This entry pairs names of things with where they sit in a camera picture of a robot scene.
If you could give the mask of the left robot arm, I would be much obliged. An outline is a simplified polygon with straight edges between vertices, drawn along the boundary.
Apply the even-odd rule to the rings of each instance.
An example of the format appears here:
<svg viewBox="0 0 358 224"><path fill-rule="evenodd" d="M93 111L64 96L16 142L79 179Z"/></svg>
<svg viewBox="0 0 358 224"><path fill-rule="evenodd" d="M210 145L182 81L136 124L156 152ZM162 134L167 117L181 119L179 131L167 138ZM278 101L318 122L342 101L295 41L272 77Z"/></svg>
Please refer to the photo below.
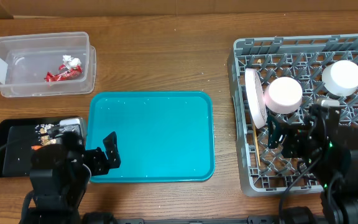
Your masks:
<svg viewBox="0 0 358 224"><path fill-rule="evenodd" d="M35 150L30 163L32 184L24 199L21 223L114 224L112 213L91 212L81 216L78 208L93 176L105 175L121 165L117 135L103 139L104 148L85 149L83 120L70 118L48 128L44 135L56 140Z"/></svg>

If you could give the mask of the white tissue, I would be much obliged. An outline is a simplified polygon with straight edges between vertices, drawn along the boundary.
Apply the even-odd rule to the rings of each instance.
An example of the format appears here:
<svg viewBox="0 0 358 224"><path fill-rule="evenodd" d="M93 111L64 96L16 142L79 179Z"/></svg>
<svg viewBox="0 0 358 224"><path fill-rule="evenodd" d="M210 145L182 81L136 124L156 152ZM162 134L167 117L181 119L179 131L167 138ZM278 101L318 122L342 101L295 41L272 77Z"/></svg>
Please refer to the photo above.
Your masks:
<svg viewBox="0 0 358 224"><path fill-rule="evenodd" d="M79 58L74 58L71 55L63 56L63 64L61 68L67 68L70 70L72 68L77 68L80 66L81 66L81 60Z"/></svg>

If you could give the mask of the wooden chopstick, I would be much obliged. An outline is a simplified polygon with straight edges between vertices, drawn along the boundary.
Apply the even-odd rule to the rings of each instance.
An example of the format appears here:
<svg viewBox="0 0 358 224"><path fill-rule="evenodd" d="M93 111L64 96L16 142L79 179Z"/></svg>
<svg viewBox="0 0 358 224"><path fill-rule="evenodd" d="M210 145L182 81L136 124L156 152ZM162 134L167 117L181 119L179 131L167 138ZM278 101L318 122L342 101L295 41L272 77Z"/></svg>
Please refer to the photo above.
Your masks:
<svg viewBox="0 0 358 224"><path fill-rule="evenodd" d="M258 163L258 167L260 167L259 143L258 143L257 131L256 131L256 127L255 127L254 123L252 123L252 131L253 131L253 138L254 138L254 144L255 144L256 160Z"/></svg>

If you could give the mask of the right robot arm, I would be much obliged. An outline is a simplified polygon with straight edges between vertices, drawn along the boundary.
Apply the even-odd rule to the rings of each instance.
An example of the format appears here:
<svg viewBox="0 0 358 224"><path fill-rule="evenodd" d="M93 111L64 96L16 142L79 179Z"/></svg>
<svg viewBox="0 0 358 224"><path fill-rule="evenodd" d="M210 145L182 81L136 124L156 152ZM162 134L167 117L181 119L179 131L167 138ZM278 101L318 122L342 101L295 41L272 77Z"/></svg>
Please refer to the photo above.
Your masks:
<svg viewBox="0 0 358 224"><path fill-rule="evenodd" d="M358 223L358 128L341 125L340 116L340 103L324 98L309 107L303 124L268 116L269 148L281 146L284 158L299 158L306 169L297 179L313 174L323 187L323 218L308 207L284 208L285 190L279 223Z"/></svg>

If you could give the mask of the peanut shells and rice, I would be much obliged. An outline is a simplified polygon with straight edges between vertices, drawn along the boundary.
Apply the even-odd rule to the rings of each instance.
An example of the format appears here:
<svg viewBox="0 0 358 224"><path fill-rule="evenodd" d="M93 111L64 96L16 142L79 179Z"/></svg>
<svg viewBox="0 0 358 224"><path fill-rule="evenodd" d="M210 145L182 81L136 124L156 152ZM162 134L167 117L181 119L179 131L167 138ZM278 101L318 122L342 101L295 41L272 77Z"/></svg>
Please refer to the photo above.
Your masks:
<svg viewBox="0 0 358 224"><path fill-rule="evenodd" d="M17 160L29 160L33 153L38 150L32 150L31 146L48 146L56 144L58 140L52 136L52 133L58 128L57 124L36 124L19 126L19 143L17 144L17 152L19 153Z"/></svg>

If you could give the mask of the orange carrot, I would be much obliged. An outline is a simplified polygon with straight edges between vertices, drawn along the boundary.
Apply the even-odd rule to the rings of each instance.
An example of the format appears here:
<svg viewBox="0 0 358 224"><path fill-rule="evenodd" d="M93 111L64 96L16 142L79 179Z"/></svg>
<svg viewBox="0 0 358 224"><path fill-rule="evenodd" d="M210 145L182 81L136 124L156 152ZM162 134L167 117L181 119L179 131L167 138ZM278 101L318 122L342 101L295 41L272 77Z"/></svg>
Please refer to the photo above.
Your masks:
<svg viewBox="0 0 358 224"><path fill-rule="evenodd" d="M39 150L41 147L42 146L31 146L31 149L36 151L36 150Z"/></svg>

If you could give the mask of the white plate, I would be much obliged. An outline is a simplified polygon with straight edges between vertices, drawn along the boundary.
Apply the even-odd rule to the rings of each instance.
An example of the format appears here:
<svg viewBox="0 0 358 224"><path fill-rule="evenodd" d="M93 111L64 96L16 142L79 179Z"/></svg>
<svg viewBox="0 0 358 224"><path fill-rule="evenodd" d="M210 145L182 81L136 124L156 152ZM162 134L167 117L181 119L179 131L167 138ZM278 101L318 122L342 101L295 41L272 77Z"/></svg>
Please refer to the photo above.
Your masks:
<svg viewBox="0 0 358 224"><path fill-rule="evenodd" d="M265 126L267 122L267 110L264 101L264 93L259 75L255 69L245 70L246 95L252 120L257 129Z"/></svg>

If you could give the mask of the red snack wrapper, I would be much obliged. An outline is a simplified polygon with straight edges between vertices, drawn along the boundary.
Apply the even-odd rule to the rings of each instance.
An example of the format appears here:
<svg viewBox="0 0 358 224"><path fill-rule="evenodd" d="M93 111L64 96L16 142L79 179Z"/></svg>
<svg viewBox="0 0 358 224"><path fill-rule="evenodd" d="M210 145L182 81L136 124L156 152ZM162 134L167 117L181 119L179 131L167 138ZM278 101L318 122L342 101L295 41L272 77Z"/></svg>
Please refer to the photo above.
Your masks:
<svg viewBox="0 0 358 224"><path fill-rule="evenodd" d="M67 67L65 65L61 65L59 67L59 70L62 70L63 68L65 68L66 71L56 74L56 75L52 75L50 72L48 72L45 77L46 82L72 80L82 74L82 68L80 65L77 65L74 67L71 67L71 66Z"/></svg>

